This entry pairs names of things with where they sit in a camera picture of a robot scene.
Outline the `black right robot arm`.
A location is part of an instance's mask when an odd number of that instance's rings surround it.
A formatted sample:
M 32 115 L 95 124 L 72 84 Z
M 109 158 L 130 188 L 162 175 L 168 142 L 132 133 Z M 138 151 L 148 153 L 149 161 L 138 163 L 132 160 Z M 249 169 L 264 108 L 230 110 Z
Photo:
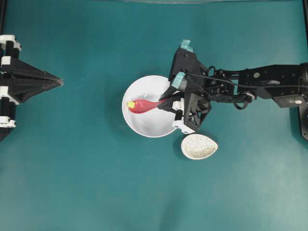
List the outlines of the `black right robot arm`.
M 191 133 L 200 129 L 211 102 L 230 103 L 244 110 L 261 98 L 273 100 L 280 108 L 296 108 L 301 136 L 308 138 L 307 63 L 230 71 L 197 62 L 192 70 L 173 67 L 170 77 L 158 108 L 174 113 Z

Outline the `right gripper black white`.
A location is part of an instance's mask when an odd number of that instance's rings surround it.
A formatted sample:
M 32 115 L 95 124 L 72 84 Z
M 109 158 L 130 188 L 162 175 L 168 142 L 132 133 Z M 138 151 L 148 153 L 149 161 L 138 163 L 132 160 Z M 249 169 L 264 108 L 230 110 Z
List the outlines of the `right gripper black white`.
M 211 110 L 208 99 L 196 92 L 190 92 L 188 84 L 197 85 L 193 80 L 187 79 L 184 72 L 179 72 L 172 81 L 172 86 L 159 98 L 158 109 L 175 113 L 172 127 L 180 129 L 184 134 L 199 131 L 201 123 Z

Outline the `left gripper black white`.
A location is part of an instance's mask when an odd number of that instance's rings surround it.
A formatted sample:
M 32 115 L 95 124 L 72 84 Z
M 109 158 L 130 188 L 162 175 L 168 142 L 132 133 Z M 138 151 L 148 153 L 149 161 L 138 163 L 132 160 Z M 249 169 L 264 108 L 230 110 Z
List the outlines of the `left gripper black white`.
M 7 65 L 7 72 L 0 71 L 0 140 L 4 140 L 16 127 L 16 106 L 25 103 L 31 97 L 63 85 L 63 81 L 21 60 L 19 51 L 22 47 L 14 35 L 0 36 L 0 66 Z M 38 79 L 12 80 L 10 85 L 4 83 L 10 74 Z

